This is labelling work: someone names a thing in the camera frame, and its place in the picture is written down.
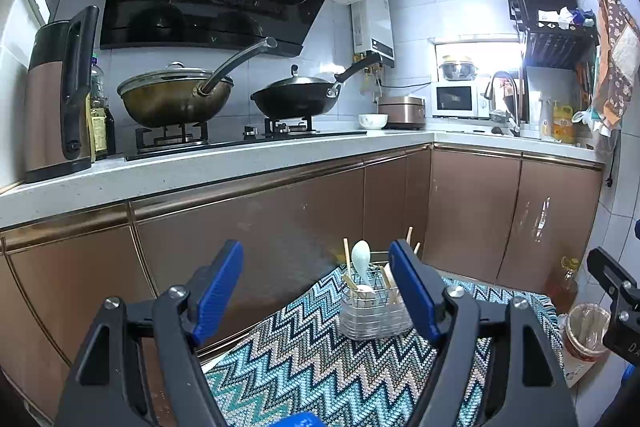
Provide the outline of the steel kitchen faucet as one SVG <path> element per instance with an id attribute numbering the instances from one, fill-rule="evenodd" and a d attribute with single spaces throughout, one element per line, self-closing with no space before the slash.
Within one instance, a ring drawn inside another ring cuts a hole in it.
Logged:
<path id="1" fill-rule="evenodd" d="M 510 124 L 511 133 L 521 135 L 518 85 L 510 72 L 495 72 L 483 93 L 489 105 L 489 119 L 497 124 Z"/>

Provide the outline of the white ceramic bowl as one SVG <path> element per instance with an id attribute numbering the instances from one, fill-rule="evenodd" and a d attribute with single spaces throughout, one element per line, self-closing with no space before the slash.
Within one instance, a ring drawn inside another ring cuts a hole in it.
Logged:
<path id="1" fill-rule="evenodd" d="M 386 114 L 360 114 L 358 124 L 361 129 L 368 131 L 382 130 L 388 121 Z"/>

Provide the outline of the zigzag teal woven mat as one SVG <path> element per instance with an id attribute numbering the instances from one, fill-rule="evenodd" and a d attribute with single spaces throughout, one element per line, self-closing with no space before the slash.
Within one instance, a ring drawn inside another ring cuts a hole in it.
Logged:
<path id="1" fill-rule="evenodd" d="M 313 413 L 327 426 L 402 426 L 436 351 L 415 331 L 355 341 L 338 329 L 344 267 L 258 323 L 205 378 L 230 426 Z"/>

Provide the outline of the white microwave oven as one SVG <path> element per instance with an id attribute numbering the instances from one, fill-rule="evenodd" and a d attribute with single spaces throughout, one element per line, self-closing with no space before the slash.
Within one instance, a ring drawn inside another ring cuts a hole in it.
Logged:
<path id="1" fill-rule="evenodd" d="M 434 117 L 489 118 L 489 102 L 476 80 L 436 81 L 431 101 Z"/>

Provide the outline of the pink ceramic spoon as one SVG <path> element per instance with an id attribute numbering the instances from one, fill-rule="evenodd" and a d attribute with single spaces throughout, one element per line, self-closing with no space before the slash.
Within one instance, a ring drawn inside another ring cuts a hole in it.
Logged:
<path id="1" fill-rule="evenodd" d="M 386 263 L 383 268 L 384 272 L 384 280 L 387 288 L 387 296 L 389 303 L 398 303 L 399 299 L 399 289 L 395 282 L 392 269 L 390 269 L 390 264 Z"/>

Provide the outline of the small lined trash bin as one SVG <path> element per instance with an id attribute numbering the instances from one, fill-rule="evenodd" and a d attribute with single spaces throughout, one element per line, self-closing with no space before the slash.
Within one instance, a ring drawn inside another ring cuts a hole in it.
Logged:
<path id="1" fill-rule="evenodd" d="M 565 315 L 563 362 L 568 387 L 577 384 L 605 354 L 603 337 L 610 318 L 608 311 L 595 303 L 579 303 Z"/>

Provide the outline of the brown electric kettle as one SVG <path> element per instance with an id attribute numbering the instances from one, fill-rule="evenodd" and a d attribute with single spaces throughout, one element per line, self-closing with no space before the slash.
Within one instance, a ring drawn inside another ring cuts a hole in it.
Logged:
<path id="1" fill-rule="evenodd" d="M 91 166 L 87 100 L 98 17 L 99 9 L 88 5 L 70 20 L 36 32 L 26 79 L 27 183 Z"/>

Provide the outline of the brown rice cooker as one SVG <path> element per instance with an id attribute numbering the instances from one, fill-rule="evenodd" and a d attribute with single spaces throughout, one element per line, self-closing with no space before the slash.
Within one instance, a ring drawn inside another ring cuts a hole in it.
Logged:
<path id="1" fill-rule="evenodd" d="M 425 128 L 425 100 L 417 96 L 382 96 L 378 113 L 387 116 L 386 129 L 421 130 Z"/>

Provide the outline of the brass-coloured wok with lid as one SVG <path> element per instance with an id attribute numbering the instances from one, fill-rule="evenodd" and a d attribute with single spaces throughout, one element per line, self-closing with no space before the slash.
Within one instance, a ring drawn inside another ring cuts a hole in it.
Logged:
<path id="1" fill-rule="evenodd" d="M 129 116 L 145 128 L 198 124 L 217 115 L 230 98 L 230 74 L 254 56 L 277 49 L 266 37 L 228 58 L 215 70 L 173 62 L 166 68 L 131 77 L 117 88 Z"/>

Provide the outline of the oil bottle on floor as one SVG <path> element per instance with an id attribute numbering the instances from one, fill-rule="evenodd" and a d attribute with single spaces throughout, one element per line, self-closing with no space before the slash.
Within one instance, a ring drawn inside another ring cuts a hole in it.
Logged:
<path id="1" fill-rule="evenodd" d="M 544 293 L 551 299 L 557 314 L 570 311 L 578 293 L 576 275 L 580 261 L 563 256 L 560 263 L 549 273 L 544 284 Z"/>

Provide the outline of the light blue ceramic spoon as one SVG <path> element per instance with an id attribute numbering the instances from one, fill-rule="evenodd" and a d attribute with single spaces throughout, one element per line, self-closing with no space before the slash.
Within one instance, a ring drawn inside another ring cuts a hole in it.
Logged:
<path id="1" fill-rule="evenodd" d="M 360 241 L 358 241 L 354 245 L 354 247 L 352 247 L 350 257 L 352 258 L 352 265 L 354 266 L 357 274 L 360 277 L 361 284 L 371 286 L 369 277 L 371 249 L 369 244 L 363 239 L 360 239 Z"/>

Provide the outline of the orange patterned hanging cloth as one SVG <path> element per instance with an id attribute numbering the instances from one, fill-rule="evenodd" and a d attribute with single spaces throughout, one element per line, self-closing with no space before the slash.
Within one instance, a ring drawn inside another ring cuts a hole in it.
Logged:
<path id="1" fill-rule="evenodd" d="M 600 62 L 592 108 L 599 131 L 620 127 L 639 78 L 639 27 L 622 0 L 598 0 Z"/>

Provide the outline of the black wall dish rack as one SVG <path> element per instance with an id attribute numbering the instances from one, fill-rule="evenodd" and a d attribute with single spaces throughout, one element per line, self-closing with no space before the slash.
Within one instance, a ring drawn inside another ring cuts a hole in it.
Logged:
<path id="1" fill-rule="evenodd" d="M 508 0 L 524 46 L 524 64 L 572 69 L 598 44 L 596 14 L 577 0 Z"/>

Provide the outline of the yellow oil jug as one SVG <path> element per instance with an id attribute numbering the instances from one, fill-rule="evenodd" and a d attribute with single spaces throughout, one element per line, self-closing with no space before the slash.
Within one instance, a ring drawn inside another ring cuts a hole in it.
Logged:
<path id="1" fill-rule="evenodd" d="M 558 101 L 552 103 L 552 138 L 566 144 L 575 142 L 574 110 Z"/>

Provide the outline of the clear plastic utensil holder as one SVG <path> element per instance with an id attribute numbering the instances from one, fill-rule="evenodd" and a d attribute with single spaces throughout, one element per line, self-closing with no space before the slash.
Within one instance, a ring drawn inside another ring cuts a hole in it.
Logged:
<path id="1" fill-rule="evenodd" d="M 413 328 L 399 293 L 398 303 L 389 303 L 386 287 L 375 287 L 373 300 L 360 299 L 346 285 L 341 292 L 338 329 L 351 340 L 375 340 L 398 336 Z"/>

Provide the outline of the white gas water heater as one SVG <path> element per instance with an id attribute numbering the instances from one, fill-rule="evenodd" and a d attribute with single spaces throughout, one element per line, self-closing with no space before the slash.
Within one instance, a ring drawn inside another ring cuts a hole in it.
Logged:
<path id="1" fill-rule="evenodd" d="M 356 54 L 378 53 L 395 67 L 395 50 L 388 0 L 360 0 L 350 5 L 352 42 Z"/>

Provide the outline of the black gas stove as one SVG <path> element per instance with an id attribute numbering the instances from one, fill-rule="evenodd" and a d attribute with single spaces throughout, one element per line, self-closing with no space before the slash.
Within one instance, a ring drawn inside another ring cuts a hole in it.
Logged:
<path id="1" fill-rule="evenodd" d="M 343 135 L 362 135 L 366 130 L 321 130 L 314 118 L 304 117 L 292 122 L 265 117 L 262 124 L 248 124 L 242 130 L 212 133 L 213 120 L 198 124 L 179 124 L 157 129 L 137 128 L 134 146 L 124 153 L 128 161 L 149 159 L 172 154 L 192 153 L 212 148 L 239 147 L 298 139 L 334 138 Z"/>

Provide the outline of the dark sauce bottle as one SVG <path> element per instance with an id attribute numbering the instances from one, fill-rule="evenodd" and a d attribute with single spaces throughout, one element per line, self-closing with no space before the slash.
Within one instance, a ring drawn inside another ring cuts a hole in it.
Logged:
<path id="1" fill-rule="evenodd" d="M 116 135 L 115 135 L 115 121 L 112 115 L 108 101 L 104 101 L 105 112 L 105 133 L 106 133 L 106 153 L 108 156 L 116 154 Z"/>

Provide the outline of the cooking oil bottle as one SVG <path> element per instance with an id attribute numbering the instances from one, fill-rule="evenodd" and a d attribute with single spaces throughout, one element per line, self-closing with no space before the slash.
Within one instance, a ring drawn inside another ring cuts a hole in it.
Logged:
<path id="1" fill-rule="evenodd" d="M 90 118 L 93 150 L 96 160 L 107 156 L 106 96 L 104 94 L 104 72 L 99 68 L 96 54 L 91 57 L 90 69 Z"/>

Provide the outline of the black wok with lid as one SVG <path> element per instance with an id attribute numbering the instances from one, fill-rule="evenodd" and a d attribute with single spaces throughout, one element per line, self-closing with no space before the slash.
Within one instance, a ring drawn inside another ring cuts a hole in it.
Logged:
<path id="1" fill-rule="evenodd" d="M 273 82 L 264 89 L 254 92 L 250 99 L 266 117 L 272 120 L 318 116 L 331 110 L 347 80 L 366 67 L 382 63 L 381 54 L 371 53 L 352 64 L 345 72 L 335 74 L 332 81 L 299 76 L 297 66 L 293 65 L 290 77 Z"/>

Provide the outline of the white ceramic spoon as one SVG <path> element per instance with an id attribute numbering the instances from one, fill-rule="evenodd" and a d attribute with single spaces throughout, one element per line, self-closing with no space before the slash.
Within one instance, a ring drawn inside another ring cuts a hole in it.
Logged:
<path id="1" fill-rule="evenodd" d="M 373 300 L 376 297 L 375 290 L 371 286 L 364 284 L 357 285 L 354 293 L 360 299 Z"/>

